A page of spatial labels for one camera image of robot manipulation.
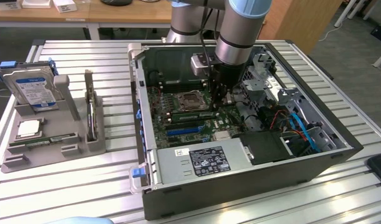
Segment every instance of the gray parts tray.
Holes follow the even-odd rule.
[[[87,102],[84,98],[75,99],[81,118],[79,121],[73,120],[65,100],[57,101],[59,110],[39,112],[37,114],[27,116],[20,116],[17,112],[11,131],[9,144],[15,142],[19,133],[19,124],[25,120],[39,119],[41,121],[40,132],[43,132],[43,137],[67,137],[60,137],[61,140],[57,140],[57,142],[39,147],[28,148],[25,145],[8,146],[1,171],[9,173],[105,153],[103,98],[97,97],[97,101],[97,140],[91,142],[87,141]],[[24,109],[23,107],[27,106],[29,107],[29,105],[17,105],[16,108],[21,110]]]

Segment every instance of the power supply label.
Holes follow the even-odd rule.
[[[195,174],[205,176],[231,170],[223,147],[189,151]]]

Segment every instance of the metal slotted table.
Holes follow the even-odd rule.
[[[69,75],[73,97],[84,94],[84,70],[95,71],[104,97],[108,153],[4,174],[0,171],[0,223],[45,223],[65,217],[108,217],[115,223],[381,223],[381,180],[365,160],[381,154],[381,129],[324,72],[285,41],[271,41],[340,121],[364,145],[345,163],[311,182],[168,219],[148,222],[141,195],[129,192],[128,169],[137,164],[127,45],[136,41],[47,41],[32,46],[28,62],[52,57]],[[288,87],[292,81],[277,74]],[[0,163],[12,127],[11,97],[0,121]]]

